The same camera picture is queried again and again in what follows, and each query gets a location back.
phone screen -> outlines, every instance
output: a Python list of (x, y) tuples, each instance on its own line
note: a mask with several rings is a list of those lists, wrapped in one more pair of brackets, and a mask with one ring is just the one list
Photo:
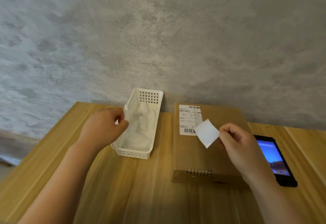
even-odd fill
[(280, 156), (275, 144), (271, 141), (257, 140), (260, 149), (268, 161), (273, 173), (290, 176), (282, 157)]

wooden tabletop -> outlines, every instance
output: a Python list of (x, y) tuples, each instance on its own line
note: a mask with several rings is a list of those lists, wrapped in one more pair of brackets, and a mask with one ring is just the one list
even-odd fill
[[(109, 106), (77, 102), (0, 185), (0, 220), (16, 223), (43, 189), (84, 122)], [(326, 223), (326, 132), (249, 123), (271, 136), (299, 186), (285, 188), (309, 223)], [(250, 190), (172, 183), (172, 113), (161, 112), (149, 160), (108, 146), (88, 173), (74, 223), (263, 223)]]

cardboard box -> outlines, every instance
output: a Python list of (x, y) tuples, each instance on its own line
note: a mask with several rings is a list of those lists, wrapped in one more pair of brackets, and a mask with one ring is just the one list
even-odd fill
[(245, 117), (236, 107), (175, 103), (172, 181), (212, 183), (233, 188), (248, 187), (218, 142), (215, 141), (209, 148), (205, 148), (197, 136), (180, 135), (179, 105), (199, 106), (202, 120), (209, 119), (217, 129), (226, 123), (234, 123), (252, 134)]

storage basket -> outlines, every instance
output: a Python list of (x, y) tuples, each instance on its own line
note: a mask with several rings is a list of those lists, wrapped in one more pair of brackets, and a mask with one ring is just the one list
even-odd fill
[(152, 138), (151, 148), (148, 151), (144, 152), (138, 150), (131, 150), (127, 148), (120, 148), (120, 145), (124, 141), (124, 135), (126, 134), (126, 132), (128, 132), (128, 128), (127, 128), (127, 130), (124, 131), (124, 133), (122, 133), (122, 135), (115, 142), (111, 144), (111, 147), (117, 151), (118, 155), (141, 158), (141, 159), (149, 159), (154, 145), (157, 121), (158, 121), (159, 111), (161, 109), (163, 94), (164, 93), (162, 91), (153, 90), (153, 89), (135, 88), (133, 90), (132, 95), (130, 96), (125, 106), (125, 110), (127, 112), (130, 112), (130, 114), (133, 114), (137, 106), (139, 106), (142, 102), (148, 103), (149, 109), (153, 109), (153, 107), (155, 107), (155, 109), (158, 110), (156, 115), (156, 122), (154, 126), (155, 132)]

black smartphone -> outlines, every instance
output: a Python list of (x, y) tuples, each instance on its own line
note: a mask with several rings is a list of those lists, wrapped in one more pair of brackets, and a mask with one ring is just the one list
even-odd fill
[(276, 181), (281, 186), (297, 187), (298, 182), (295, 180), (290, 168), (288, 167), (284, 157), (278, 148), (273, 137), (264, 137), (255, 135), (260, 149), (268, 161)]

